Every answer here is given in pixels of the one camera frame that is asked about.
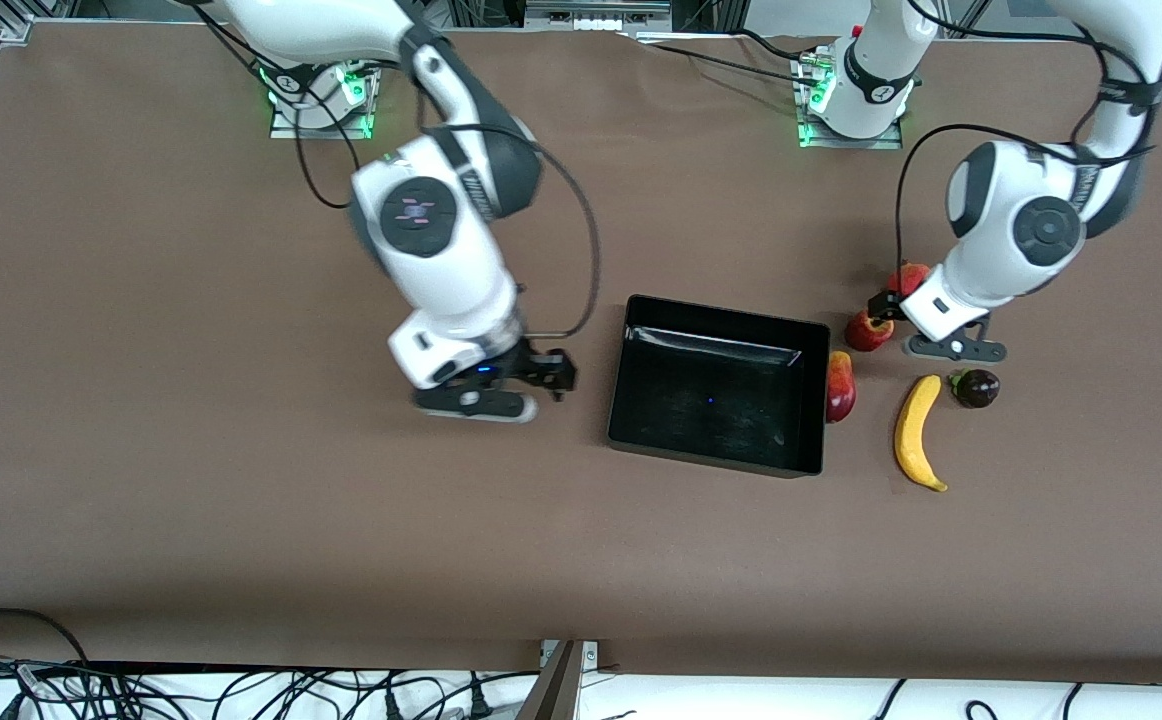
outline banana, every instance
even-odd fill
[[[928,419],[928,410],[932,410],[938,395],[941,395],[941,375],[919,377],[919,382],[914,383],[914,389],[910,391],[910,397],[906,397],[905,405],[901,406],[901,415],[897,416],[894,448],[897,465],[901,465],[908,478],[919,483],[920,487],[946,492],[951,488],[932,471],[928,455],[923,451],[923,422]]]

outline red apple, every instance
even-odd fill
[[[825,422],[837,423],[856,404],[856,380],[852,376],[852,359],[837,350],[829,354],[829,391],[825,395]]]
[[[897,273],[894,269],[891,275],[888,275],[888,290],[901,291],[902,297],[909,297],[911,291],[919,290],[919,286],[923,285],[925,279],[928,279],[928,273],[932,272],[927,265],[920,262],[906,262],[901,266],[901,282],[897,282]]]
[[[842,339],[847,341],[847,346],[852,347],[852,350],[873,352],[892,337],[895,329],[896,323],[892,323],[892,321],[877,323],[870,318],[869,310],[861,310],[860,314],[856,314],[855,318],[852,318],[847,327],[842,330]]]

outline apple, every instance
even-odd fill
[[[860,314],[856,314],[855,318],[852,318],[851,323],[847,323],[847,327],[842,330],[842,339],[847,341],[847,346],[852,347],[852,350],[873,352],[892,337],[895,329],[896,323],[892,323],[892,321],[877,323],[874,318],[870,318],[869,310],[861,310]]]
[[[837,423],[856,404],[856,380],[852,376],[852,359],[837,350],[829,354],[829,391],[825,395],[825,422]]]
[[[894,269],[888,275],[888,290],[899,291],[902,297],[909,297],[911,291],[919,290],[928,273],[932,272],[927,265],[920,262],[905,262],[901,266],[901,282],[897,282],[897,272]]]

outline black circular joint cover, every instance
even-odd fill
[[[1030,264],[1041,268],[1064,260],[1081,237],[1078,210],[1060,197],[1035,197],[1012,219],[1012,240]]]
[[[433,258],[452,242],[457,199],[435,178],[409,178],[381,206],[381,232],[399,252]]]

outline dark purple fruit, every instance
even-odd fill
[[[951,390],[962,406],[987,406],[998,397],[998,379],[989,370],[962,370],[951,375]]]

